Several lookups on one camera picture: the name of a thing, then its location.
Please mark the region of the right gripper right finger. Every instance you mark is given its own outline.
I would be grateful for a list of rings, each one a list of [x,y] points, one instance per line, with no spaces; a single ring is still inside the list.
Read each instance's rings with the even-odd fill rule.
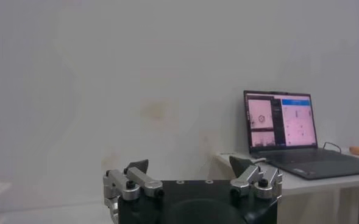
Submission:
[[[236,176],[230,180],[230,196],[233,201],[240,201],[250,194],[264,201],[279,201],[282,197],[282,173],[272,167],[262,170],[257,162],[235,156],[229,156],[229,163]]]

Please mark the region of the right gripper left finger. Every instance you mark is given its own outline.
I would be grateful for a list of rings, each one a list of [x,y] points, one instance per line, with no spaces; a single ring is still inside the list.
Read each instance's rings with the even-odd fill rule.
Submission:
[[[148,176],[149,160],[131,162],[123,171],[107,170],[102,177],[104,204],[110,211],[113,223],[119,223],[119,199],[136,201],[142,195],[161,199],[163,182]]]

